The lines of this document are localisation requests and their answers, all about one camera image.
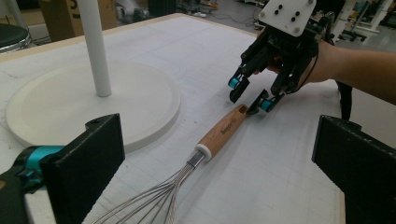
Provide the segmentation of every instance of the robotic hand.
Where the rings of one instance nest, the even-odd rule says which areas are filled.
[[[248,87],[248,78],[268,66],[268,60],[280,57],[282,67],[271,87],[273,97],[264,89],[248,111],[259,112],[259,107],[270,112],[286,95],[299,90],[302,77],[311,60],[318,55],[320,39],[331,41],[334,14],[328,13],[319,21],[311,19],[316,0],[272,0],[259,15],[266,24],[263,33],[242,53],[242,62],[229,81],[233,88],[230,100],[236,102]]]

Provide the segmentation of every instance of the white pole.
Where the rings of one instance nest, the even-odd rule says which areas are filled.
[[[109,96],[111,87],[97,0],[78,0],[78,9],[90,56],[96,94],[101,97]]]

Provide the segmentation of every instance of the cardboard box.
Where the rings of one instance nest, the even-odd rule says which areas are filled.
[[[116,0],[97,1],[102,29],[117,27]],[[39,0],[39,4],[52,42],[84,35],[77,0]]]

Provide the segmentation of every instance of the stool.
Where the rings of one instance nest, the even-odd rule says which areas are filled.
[[[24,28],[0,23],[0,54],[26,49],[31,42],[32,37]]]

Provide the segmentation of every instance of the round white base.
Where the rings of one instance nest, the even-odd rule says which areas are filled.
[[[120,113],[126,153],[155,141],[177,118],[177,84],[164,72],[139,63],[109,63],[108,70],[108,97],[96,96],[89,63],[34,79],[8,103],[9,129],[26,147],[65,146],[84,132],[86,122]]]

